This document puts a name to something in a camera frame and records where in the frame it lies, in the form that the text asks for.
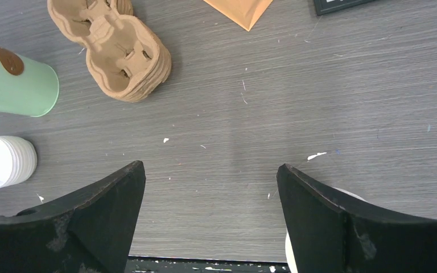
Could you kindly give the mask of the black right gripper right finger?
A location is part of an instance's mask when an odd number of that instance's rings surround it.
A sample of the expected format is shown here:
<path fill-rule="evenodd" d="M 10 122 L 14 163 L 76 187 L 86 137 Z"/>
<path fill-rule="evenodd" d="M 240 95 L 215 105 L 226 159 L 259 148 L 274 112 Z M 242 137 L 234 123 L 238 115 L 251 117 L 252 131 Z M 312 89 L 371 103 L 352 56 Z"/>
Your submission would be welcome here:
<path fill-rule="evenodd" d="M 298 272 L 437 272 L 437 220 L 362 201 L 289 164 L 277 185 Z"/>

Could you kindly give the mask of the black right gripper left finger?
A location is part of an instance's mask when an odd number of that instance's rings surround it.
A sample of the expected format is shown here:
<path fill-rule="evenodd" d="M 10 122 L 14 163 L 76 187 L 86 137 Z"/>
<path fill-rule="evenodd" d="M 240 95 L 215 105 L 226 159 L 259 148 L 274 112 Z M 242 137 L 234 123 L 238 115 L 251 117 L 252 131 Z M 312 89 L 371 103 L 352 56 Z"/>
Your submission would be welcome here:
<path fill-rule="evenodd" d="M 124 272 L 145 191 L 136 160 L 14 216 L 0 216 L 0 272 Z"/>

